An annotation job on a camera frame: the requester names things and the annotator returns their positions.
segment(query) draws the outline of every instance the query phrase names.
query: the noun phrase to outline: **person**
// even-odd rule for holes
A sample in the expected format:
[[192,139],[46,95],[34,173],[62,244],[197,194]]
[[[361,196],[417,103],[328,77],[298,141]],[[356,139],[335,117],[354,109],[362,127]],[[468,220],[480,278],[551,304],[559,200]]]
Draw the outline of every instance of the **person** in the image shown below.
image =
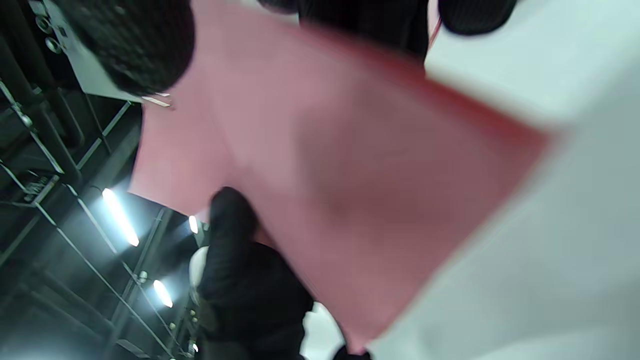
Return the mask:
[[[303,319],[314,299],[275,249],[254,241],[258,225],[237,190],[224,187],[212,198],[209,246],[199,249],[189,266],[203,359],[303,359]],[[349,355],[345,347],[335,356],[370,358]]]

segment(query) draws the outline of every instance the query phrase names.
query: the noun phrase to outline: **pink sheet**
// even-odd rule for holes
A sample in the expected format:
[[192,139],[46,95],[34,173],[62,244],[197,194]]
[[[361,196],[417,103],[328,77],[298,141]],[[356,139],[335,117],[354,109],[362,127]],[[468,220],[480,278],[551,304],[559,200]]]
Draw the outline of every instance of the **pink sheet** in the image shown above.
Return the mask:
[[526,177],[547,137],[410,62],[224,2],[145,107],[131,192],[187,215],[239,188],[352,350],[377,338]]

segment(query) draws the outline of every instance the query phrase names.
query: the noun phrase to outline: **white surface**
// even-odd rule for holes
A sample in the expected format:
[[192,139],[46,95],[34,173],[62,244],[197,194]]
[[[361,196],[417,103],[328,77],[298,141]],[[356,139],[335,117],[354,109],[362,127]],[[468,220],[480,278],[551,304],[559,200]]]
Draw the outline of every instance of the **white surface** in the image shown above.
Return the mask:
[[[640,359],[640,3],[523,5],[510,24],[532,31],[520,45],[444,37],[434,61],[447,55],[451,73],[571,124],[569,136],[375,342],[377,360]],[[571,35],[558,12],[590,25]],[[512,42],[492,59],[496,38]]]
[[519,1],[503,28],[459,37],[444,27],[429,76],[535,124],[574,123],[638,47],[637,0]]

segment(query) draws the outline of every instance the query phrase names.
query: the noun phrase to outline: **black glove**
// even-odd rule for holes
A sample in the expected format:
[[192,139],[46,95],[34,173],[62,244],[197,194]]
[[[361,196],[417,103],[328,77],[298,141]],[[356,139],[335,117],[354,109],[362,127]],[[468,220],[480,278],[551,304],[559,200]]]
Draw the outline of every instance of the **black glove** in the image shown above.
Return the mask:
[[242,339],[251,353],[297,358],[312,297],[276,250],[254,242],[258,219],[241,193],[220,190],[209,219],[209,250],[198,287],[200,307],[215,319],[213,325],[201,324],[208,338]]

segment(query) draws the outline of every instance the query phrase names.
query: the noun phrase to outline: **ceiling light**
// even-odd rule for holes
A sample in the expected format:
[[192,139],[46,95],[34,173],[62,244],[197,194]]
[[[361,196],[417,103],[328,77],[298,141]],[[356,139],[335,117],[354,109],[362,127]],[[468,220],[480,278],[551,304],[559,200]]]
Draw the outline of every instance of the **ceiling light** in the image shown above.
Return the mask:
[[138,235],[136,235],[136,231],[127,219],[127,215],[125,215],[120,202],[118,202],[116,194],[113,193],[111,189],[104,189],[102,191],[102,198],[104,199],[104,202],[107,203],[111,214],[113,214],[113,217],[116,219],[116,222],[120,226],[124,236],[127,238],[127,241],[133,246],[138,246],[140,243]]
[[171,301],[171,296],[169,296],[169,291],[166,290],[164,284],[160,280],[154,281],[154,289],[156,290],[156,294],[160,298],[160,301],[167,306],[173,307],[173,301]]
[[191,228],[192,233],[194,234],[198,233],[198,220],[193,215],[189,217],[189,227]]

